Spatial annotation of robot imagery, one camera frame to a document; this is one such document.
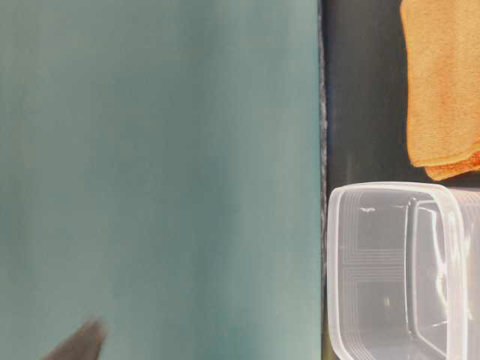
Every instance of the clear plastic container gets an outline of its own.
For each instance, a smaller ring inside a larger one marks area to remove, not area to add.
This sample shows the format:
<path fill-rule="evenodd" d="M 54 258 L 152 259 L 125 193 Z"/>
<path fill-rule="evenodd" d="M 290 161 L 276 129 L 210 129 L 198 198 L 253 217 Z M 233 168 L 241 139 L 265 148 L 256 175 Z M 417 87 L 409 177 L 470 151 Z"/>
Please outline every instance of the clear plastic container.
<path fill-rule="evenodd" d="M 328 324 L 341 360 L 480 359 L 480 192 L 335 189 Z"/>

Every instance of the container rim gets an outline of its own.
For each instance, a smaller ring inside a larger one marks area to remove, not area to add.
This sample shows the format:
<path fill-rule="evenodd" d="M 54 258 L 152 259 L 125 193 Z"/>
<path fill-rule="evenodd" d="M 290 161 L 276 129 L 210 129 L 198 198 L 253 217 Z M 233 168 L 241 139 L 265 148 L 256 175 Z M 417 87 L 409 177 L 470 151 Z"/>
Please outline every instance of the container rim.
<path fill-rule="evenodd" d="M 416 182 L 366 182 L 335 188 L 328 202 L 327 224 L 327 301 L 331 345 L 341 360 L 354 359 L 344 345 L 340 331 L 338 298 L 338 215 L 346 191 L 384 189 L 415 191 L 432 197 L 439 208 L 445 236 L 447 271 L 447 351 L 448 360 L 467 360 L 468 293 L 464 248 L 464 219 L 454 194 L 440 184 Z M 461 279 L 450 281 L 449 278 Z"/>

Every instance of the teal surface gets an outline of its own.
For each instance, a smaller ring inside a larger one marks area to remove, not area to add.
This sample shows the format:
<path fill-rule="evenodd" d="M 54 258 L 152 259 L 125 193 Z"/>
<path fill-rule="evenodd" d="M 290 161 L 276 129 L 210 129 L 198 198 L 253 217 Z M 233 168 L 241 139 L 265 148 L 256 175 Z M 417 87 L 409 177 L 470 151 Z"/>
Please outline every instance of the teal surface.
<path fill-rule="evenodd" d="M 0 0 L 0 358 L 320 358 L 316 14 Z"/>

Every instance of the folded towel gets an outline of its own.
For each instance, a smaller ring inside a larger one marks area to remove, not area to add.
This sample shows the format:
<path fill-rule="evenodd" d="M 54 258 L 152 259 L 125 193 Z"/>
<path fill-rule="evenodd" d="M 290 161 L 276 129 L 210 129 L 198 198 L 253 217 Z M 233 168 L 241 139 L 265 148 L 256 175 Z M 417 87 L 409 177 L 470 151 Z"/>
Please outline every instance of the folded towel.
<path fill-rule="evenodd" d="M 480 1 L 403 0 L 407 148 L 435 180 L 480 168 Z"/>

